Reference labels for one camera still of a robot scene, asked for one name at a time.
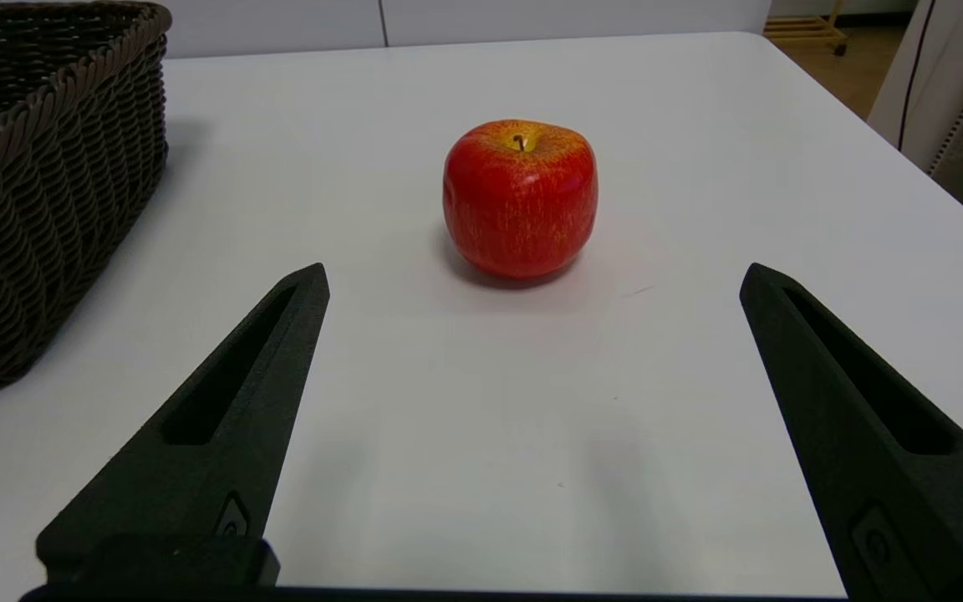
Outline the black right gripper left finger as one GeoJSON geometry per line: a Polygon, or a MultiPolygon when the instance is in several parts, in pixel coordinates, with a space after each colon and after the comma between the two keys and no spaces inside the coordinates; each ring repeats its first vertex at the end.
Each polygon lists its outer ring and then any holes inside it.
{"type": "Polygon", "coordinates": [[[280,279],[37,536],[38,597],[272,587],[264,538],[331,291],[280,279]]]}

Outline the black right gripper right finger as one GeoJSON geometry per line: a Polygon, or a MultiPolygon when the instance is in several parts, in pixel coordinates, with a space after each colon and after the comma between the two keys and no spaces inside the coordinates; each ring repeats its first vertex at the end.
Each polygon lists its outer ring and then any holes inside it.
{"type": "Polygon", "coordinates": [[[795,279],[739,301],[848,598],[963,601],[963,428],[795,279]]]}

